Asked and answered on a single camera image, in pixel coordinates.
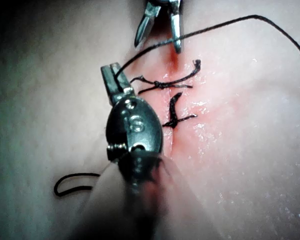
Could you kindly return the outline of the right arm needle driver jaw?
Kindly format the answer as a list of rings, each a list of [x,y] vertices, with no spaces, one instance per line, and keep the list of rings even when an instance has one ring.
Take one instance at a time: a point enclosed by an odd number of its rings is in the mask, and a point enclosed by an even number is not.
[[[171,33],[173,38],[173,46],[175,52],[180,54],[182,52],[182,13],[181,13],[181,0],[169,0],[168,12],[171,24]]]
[[[155,19],[158,17],[161,8],[162,7],[158,2],[146,3],[145,10],[134,39],[135,48],[140,48],[144,44],[154,26]]]

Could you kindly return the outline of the left arm needle driver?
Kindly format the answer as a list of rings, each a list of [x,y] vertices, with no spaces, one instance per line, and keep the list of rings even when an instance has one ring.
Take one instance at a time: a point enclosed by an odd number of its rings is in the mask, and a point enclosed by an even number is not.
[[[109,161],[136,150],[161,153],[163,129],[154,109],[142,98],[122,97],[111,109],[106,124]]]

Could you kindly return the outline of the right arm needle driver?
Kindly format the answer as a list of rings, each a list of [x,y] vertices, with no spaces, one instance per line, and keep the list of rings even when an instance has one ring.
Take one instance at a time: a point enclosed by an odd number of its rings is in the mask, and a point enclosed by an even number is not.
[[[164,7],[179,7],[182,3],[181,0],[148,0],[150,3],[155,6],[164,6]]]

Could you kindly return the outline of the left arm needle driver jaw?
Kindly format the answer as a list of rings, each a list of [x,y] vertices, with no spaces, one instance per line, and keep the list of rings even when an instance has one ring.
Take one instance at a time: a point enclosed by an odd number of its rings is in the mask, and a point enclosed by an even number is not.
[[[124,94],[119,77],[115,77],[120,67],[121,66],[119,64],[110,64],[104,65],[100,68],[105,89],[110,101],[119,101]]]
[[[115,94],[134,94],[134,89],[131,86],[130,82],[128,81],[126,75],[123,71],[121,71],[119,74],[118,72],[121,69],[121,66],[118,62],[112,63],[110,65],[110,69],[113,74],[114,78],[114,90],[113,92]]]

